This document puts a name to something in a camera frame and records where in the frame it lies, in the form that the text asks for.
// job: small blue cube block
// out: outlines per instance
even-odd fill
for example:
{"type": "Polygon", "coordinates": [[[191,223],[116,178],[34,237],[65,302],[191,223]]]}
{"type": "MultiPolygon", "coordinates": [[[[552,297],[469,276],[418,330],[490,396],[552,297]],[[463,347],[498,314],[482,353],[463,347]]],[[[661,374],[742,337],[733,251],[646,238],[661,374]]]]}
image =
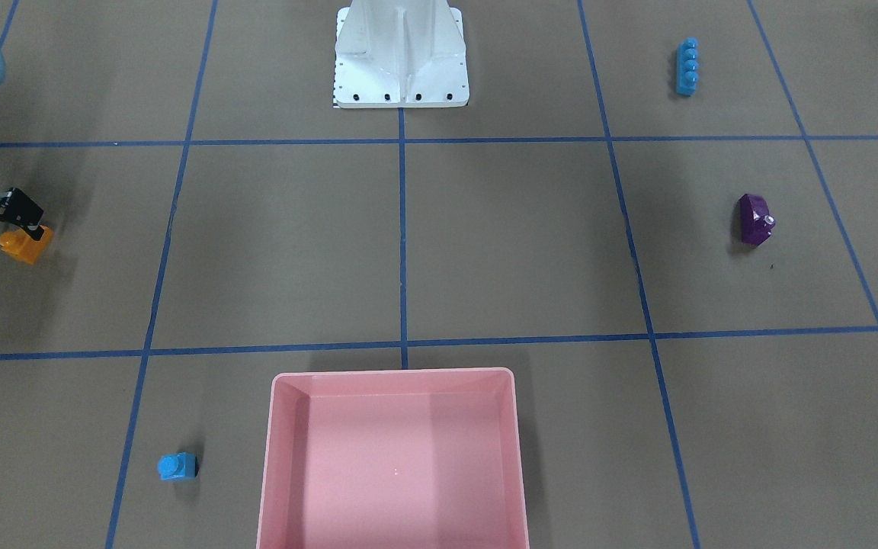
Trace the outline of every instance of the small blue cube block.
{"type": "Polygon", "coordinates": [[[161,480],[185,480],[194,479],[198,473],[198,463],[195,454],[186,451],[170,453],[161,456],[158,460],[158,474],[161,480]]]}
{"type": "Polygon", "coordinates": [[[697,90],[697,81],[700,80],[700,63],[697,58],[700,56],[696,38],[687,38],[680,44],[676,51],[676,93],[681,96],[692,96],[697,90]]]}

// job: orange block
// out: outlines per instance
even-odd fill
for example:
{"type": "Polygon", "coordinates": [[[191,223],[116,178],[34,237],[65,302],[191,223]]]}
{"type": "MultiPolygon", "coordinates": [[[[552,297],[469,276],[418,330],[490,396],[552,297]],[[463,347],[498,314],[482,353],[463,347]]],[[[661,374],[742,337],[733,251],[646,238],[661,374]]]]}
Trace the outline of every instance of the orange block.
{"type": "Polygon", "coordinates": [[[7,230],[0,236],[2,251],[11,255],[15,261],[34,265],[39,259],[39,254],[46,249],[46,244],[53,239],[53,231],[48,226],[41,227],[43,236],[39,240],[33,240],[24,230],[7,230]]]}

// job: pink bin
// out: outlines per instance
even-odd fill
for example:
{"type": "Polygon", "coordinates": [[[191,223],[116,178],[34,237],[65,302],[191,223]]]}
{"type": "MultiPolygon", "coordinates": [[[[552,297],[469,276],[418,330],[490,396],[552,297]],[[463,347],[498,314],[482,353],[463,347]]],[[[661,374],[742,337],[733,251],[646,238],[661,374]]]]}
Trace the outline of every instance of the pink bin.
{"type": "Polygon", "coordinates": [[[505,368],[273,380],[257,549],[529,549],[505,368]]]}

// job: white plastic stand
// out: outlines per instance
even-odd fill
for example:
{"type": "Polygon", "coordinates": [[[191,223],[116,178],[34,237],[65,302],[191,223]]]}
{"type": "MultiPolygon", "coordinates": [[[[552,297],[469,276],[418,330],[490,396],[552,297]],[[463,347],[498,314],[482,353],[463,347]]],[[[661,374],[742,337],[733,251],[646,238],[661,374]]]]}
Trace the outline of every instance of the white plastic stand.
{"type": "Polygon", "coordinates": [[[446,0],[354,0],[338,11],[334,106],[462,107],[463,14],[446,0]]]}

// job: blue lego brick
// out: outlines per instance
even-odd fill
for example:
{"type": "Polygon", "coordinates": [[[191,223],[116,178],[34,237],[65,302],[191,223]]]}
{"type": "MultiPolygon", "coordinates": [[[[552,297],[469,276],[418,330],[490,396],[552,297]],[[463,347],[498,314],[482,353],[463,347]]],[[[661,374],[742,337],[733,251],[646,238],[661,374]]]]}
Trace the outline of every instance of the blue lego brick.
{"type": "Polygon", "coordinates": [[[697,81],[700,80],[700,74],[697,73],[700,69],[700,63],[697,62],[699,45],[696,38],[687,38],[676,51],[676,93],[681,96],[690,97],[697,91],[697,81]]]}
{"type": "Polygon", "coordinates": [[[170,453],[161,456],[158,460],[158,474],[161,480],[186,480],[194,479],[198,473],[198,463],[195,454],[188,452],[170,453]]]}

